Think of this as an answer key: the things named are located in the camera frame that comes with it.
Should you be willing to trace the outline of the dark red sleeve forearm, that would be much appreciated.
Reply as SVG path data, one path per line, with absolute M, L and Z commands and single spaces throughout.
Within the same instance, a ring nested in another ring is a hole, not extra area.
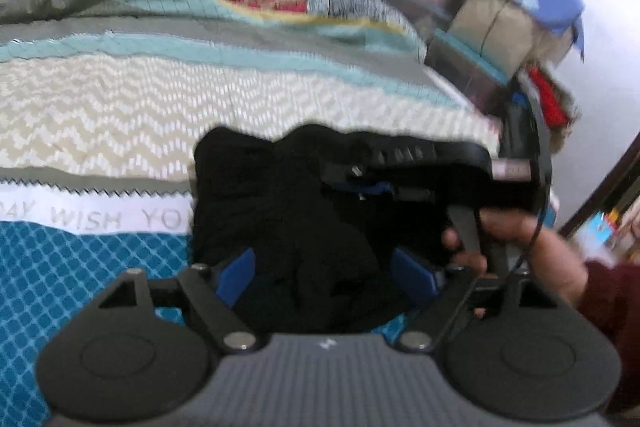
M 608 411 L 623 413 L 639 405 L 639 267 L 609 268 L 589 261 L 586 268 L 588 282 L 577 309 L 613 343 L 620 356 L 622 376 Z

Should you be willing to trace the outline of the person's right hand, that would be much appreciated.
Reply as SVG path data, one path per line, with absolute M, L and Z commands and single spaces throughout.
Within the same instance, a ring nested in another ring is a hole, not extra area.
M 588 269 L 558 233 L 546 227 L 537 230 L 536 217 L 521 210 L 480 210 L 480 223 L 494 239 L 523 246 L 535 277 L 570 306 L 579 305 L 587 288 Z

